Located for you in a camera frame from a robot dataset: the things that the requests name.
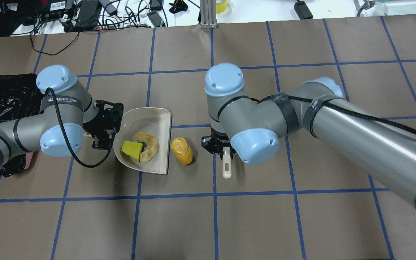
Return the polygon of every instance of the white handle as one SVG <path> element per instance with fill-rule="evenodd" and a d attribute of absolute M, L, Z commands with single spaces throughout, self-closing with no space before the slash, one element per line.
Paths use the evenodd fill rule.
<path fill-rule="evenodd" d="M 224 147 L 222 153 L 222 176 L 224 179 L 229 179 L 232 176 L 230 148 Z"/>

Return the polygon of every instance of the white plastic bowl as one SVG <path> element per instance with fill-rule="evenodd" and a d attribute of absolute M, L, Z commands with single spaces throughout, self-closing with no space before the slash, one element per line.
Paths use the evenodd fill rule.
<path fill-rule="evenodd" d="M 123 115 L 120 131 L 115 136 L 113 151 L 125 166 L 146 173 L 167 174 L 171 134 L 171 113 L 164 108 L 141 107 Z M 121 151 L 125 140 L 137 142 L 138 132 L 149 132 L 158 142 L 157 154 L 148 162 L 138 162 Z"/>

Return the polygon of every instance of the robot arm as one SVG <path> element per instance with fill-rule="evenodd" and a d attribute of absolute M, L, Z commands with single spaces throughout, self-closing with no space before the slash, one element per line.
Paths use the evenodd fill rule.
<path fill-rule="evenodd" d="M 111 147 L 106 130 L 119 131 L 123 114 L 121 103 L 95 101 L 77 77 L 62 65 L 43 69 L 36 78 L 36 85 L 42 93 L 51 88 L 56 100 L 47 95 L 41 103 L 43 113 L 0 123 L 0 168 L 14 156 L 32 151 L 41 150 L 50 156 L 71 156 L 58 117 L 61 117 L 74 153 L 81 149 L 83 128 L 94 138 L 93 148 L 105 150 Z M 112 108 L 105 109 L 105 104 Z"/>
<path fill-rule="evenodd" d="M 416 208 L 416 135 L 370 120 L 373 114 L 342 99 L 340 87 L 329 78 L 308 81 L 258 104 L 243 84 L 243 74 L 233 64 L 218 64 L 207 72 L 212 135 L 202 138 L 206 150 L 222 157 L 228 147 L 231 156 L 238 153 L 245 163 L 258 164 L 279 150 L 280 137 L 305 128 Z"/>

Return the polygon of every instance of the white label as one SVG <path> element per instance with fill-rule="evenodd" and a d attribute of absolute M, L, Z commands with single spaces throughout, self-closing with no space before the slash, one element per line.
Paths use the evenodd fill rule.
<path fill-rule="evenodd" d="M 59 10 L 59 9 L 64 9 L 64 8 L 65 8 L 65 1 L 51 3 L 51 10 Z"/>

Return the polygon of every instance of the yellow sponge block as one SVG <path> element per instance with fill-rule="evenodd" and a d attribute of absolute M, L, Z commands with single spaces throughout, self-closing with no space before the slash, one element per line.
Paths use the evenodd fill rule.
<path fill-rule="evenodd" d="M 142 151 L 142 143 L 130 142 L 128 140 L 124 141 L 122 146 L 122 152 L 131 156 L 132 158 L 139 161 L 139 154 Z"/>

